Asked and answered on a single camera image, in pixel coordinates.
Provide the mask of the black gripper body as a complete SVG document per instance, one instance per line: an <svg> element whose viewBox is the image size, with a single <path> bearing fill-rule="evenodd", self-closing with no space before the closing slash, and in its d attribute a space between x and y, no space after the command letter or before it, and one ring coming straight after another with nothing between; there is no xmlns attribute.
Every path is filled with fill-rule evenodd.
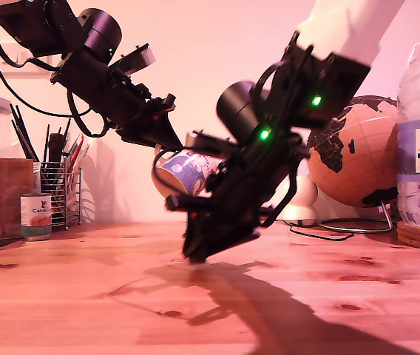
<svg viewBox="0 0 420 355"><path fill-rule="evenodd" d="M282 212L282 203L264 207L282 182L282 160L259 159L241 166L229 165L211 181L211 197L170 195L166 208L184 211L189 220L204 220L211 226L251 224L256 228L269 227Z"/></svg>
<svg viewBox="0 0 420 355"><path fill-rule="evenodd" d="M109 69L87 103L121 128L132 121L173 111L175 99L171 93L153 98L146 85L133 84L123 71Z"/></svg>

